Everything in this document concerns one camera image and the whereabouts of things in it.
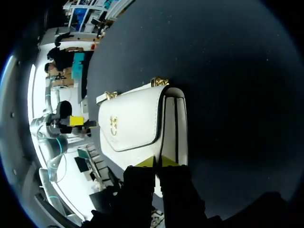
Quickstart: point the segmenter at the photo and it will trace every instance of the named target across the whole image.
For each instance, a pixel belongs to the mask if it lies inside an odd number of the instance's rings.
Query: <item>handbag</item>
[[[152,156],[188,164],[185,96],[168,80],[157,77],[121,95],[105,92],[96,103],[101,151],[123,170]],[[158,178],[154,193],[162,197]]]

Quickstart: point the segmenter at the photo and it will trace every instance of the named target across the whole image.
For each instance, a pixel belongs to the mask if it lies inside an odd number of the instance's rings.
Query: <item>gold hardware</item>
[[[155,86],[166,86],[169,85],[168,79],[161,79],[160,77],[155,77],[151,79],[151,87]]]
[[[111,133],[115,136],[117,133],[117,117],[110,117],[110,121]]]
[[[116,92],[116,91],[115,91],[115,92],[112,92],[112,93],[105,91],[105,94],[106,94],[106,98],[107,98],[108,100],[117,97],[117,92]]]

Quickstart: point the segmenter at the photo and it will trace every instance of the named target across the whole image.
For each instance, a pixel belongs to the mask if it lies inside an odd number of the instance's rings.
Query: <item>dark gray surface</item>
[[[189,167],[208,217],[227,218],[265,191],[291,197],[304,163],[304,67],[266,7],[255,0],[136,1],[91,59],[90,119],[97,120],[95,98],[104,91],[128,91],[157,75],[185,93]],[[98,129],[92,132],[100,149]],[[153,204],[162,209],[159,198]]]

